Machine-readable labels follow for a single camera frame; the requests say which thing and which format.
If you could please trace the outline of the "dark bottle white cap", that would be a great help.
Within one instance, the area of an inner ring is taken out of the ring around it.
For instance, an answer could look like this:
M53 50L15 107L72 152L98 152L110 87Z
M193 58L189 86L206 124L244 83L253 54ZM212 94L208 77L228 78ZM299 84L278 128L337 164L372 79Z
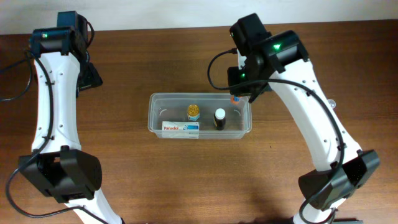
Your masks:
M226 125L226 111L223 108L218 108L214 113L214 124L218 131L222 131Z

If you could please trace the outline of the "white Panadol medicine box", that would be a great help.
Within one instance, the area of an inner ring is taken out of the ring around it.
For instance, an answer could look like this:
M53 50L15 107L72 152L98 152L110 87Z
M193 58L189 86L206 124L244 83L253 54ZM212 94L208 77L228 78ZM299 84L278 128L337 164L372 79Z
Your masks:
M162 138L198 139L199 132L200 124L198 122L162 122Z

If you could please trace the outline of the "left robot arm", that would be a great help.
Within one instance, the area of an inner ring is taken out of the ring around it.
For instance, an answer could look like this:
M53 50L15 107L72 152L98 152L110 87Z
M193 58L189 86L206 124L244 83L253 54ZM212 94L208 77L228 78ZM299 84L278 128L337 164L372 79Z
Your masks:
M76 11L59 12L53 28L30 38L38 81L37 129L32 154L19 158L21 174L45 197L74 210L83 223L123 223L102 190L97 157L81 150L76 126L79 91L102 80L90 62L91 24Z

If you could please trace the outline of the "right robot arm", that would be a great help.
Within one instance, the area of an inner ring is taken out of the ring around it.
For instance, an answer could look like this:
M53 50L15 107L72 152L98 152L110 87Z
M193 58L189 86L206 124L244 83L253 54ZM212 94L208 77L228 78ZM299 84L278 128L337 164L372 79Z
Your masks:
M294 223L332 223L338 207L379 167L376 151L365 151L339 121L315 76L307 50L291 30L272 35L257 14L230 28L238 66L228 71L234 96L253 102L274 91L292 115L307 143L314 170L298 184L303 204Z

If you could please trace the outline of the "white spray bottle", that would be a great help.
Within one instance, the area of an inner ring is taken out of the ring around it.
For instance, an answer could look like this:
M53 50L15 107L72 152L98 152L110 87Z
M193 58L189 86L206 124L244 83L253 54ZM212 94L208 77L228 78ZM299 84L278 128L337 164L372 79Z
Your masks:
M336 102L334 100L328 99L328 102L329 102L329 104L330 104L332 109L334 109L336 107Z

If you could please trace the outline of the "small gold-lidded jar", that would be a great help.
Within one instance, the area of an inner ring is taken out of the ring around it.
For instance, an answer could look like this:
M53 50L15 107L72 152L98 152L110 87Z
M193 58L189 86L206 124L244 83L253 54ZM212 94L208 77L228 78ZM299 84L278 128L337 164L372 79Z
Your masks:
M187 108L187 117L189 121L196 121L200 117L198 105L189 105Z

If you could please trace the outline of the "clear plastic container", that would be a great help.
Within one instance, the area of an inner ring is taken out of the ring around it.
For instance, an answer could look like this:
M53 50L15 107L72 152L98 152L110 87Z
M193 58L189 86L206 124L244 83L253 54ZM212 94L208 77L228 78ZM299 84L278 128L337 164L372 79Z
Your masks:
M200 117L189 121L187 108L198 105ZM218 108L226 111L224 130L218 131L214 124L214 113ZM232 104L228 93L154 93L150 97L148 110L148 129L162 138L163 121L198 122L198 139L241 139L252 130L252 111L247 97Z

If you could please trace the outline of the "orange tube white cap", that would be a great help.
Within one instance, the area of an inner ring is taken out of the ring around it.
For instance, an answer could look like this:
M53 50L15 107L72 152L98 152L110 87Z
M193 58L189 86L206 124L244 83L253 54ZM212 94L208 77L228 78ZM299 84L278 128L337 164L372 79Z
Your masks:
M237 96L232 96L231 97L231 102L232 102L232 104L238 104L239 103L239 101L240 101L240 97L237 97Z

